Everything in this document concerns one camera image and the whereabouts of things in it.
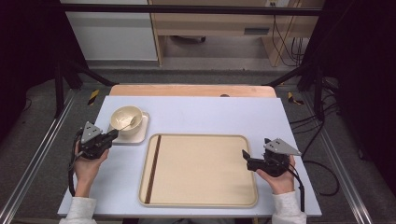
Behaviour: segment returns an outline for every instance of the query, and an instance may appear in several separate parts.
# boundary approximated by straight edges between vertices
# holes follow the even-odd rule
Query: white tabletop
[[[262,158],[264,138],[281,138],[297,147],[289,121],[278,98],[107,96],[95,125],[108,129],[111,114],[125,105],[149,113],[146,139],[139,145],[113,146],[91,190],[97,199],[95,214],[106,217],[268,217],[274,213],[269,185],[255,175],[259,200],[249,208],[147,207],[139,202],[140,178],[149,138],[155,133],[241,134],[251,156]],[[300,157],[296,169],[304,183],[305,212],[321,216],[318,201]],[[300,196],[298,182],[295,182]],[[58,214],[68,213],[71,195],[64,196]]]

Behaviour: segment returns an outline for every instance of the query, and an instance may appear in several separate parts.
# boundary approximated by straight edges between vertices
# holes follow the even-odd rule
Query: wooden tray
[[[139,200],[163,206],[253,206],[257,188],[241,135],[155,134],[150,137]]]

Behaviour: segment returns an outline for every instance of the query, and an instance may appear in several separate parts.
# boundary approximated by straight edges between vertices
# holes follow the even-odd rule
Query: dark stripe
[[[155,170],[157,168],[157,160],[158,160],[158,153],[160,151],[160,144],[161,144],[161,136],[158,135],[157,146],[155,147],[154,159],[152,161],[152,166],[151,166],[151,174],[149,176],[148,192],[146,195],[145,203],[149,203],[151,199],[151,192],[152,192],[152,186],[154,185],[154,176],[155,176]]]

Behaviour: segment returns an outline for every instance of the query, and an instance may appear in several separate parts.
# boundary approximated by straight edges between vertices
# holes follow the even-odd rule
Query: white plate
[[[113,140],[113,144],[117,146],[125,146],[125,145],[134,145],[143,142],[146,138],[146,132],[149,126],[149,114],[147,112],[143,112],[143,120],[142,127],[139,132],[131,134],[131,135],[123,135],[119,134],[119,137]],[[108,126],[108,131],[113,130],[111,125]]]

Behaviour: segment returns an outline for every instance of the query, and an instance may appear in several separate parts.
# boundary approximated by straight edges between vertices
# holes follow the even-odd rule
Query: wooden board
[[[235,96],[235,97],[276,97],[274,88],[269,86],[235,85],[116,85],[109,95],[133,96]]]
[[[144,205],[253,206],[257,188],[241,135],[155,134],[148,143],[139,199]]]

